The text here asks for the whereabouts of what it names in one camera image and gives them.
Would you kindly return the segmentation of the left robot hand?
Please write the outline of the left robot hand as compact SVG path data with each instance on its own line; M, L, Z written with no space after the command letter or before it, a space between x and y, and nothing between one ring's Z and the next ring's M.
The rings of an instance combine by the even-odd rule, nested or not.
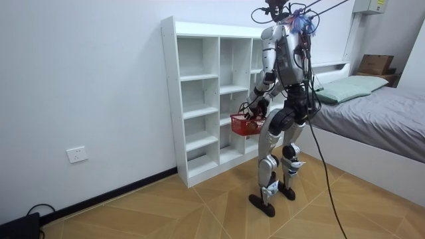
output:
M259 100L256 106L248 107L248 112L245 114L245 118L247 120L254 120L258 117L265 118L269 104L269 101L267 101L266 99Z

